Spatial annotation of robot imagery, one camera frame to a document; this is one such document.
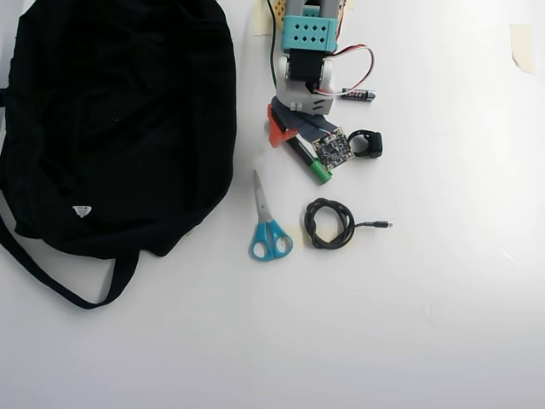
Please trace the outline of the white and dark gripper body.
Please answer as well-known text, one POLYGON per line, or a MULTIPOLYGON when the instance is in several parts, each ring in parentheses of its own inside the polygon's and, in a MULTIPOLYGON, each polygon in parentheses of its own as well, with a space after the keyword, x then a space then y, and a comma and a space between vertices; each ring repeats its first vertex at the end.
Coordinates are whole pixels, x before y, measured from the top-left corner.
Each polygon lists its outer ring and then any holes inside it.
POLYGON ((327 119, 332 105, 332 96, 312 93, 305 83, 290 80, 277 81, 276 96, 272 99, 272 109, 286 127, 297 128, 299 114, 322 115, 327 119))

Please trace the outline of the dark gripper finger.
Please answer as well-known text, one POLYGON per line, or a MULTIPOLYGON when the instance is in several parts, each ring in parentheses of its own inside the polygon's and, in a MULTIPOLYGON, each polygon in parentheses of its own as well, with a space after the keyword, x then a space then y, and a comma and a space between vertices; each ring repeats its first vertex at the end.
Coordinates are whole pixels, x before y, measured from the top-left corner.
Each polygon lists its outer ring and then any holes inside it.
POLYGON ((316 141, 328 134, 333 134, 338 126, 330 123, 322 115, 299 114, 300 123, 297 125, 300 136, 306 141, 316 141))

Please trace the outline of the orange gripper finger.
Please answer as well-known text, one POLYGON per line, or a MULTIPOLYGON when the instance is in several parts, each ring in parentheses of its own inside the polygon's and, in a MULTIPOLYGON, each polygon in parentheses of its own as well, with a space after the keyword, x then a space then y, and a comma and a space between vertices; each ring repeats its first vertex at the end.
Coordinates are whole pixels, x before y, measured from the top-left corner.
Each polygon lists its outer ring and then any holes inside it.
POLYGON ((271 103, 267 105, 267 117, 269 120, 268 140, 272 148, 278 148, 283 142, 297 136, 297 129, 286 128, 273 110, 271 103))

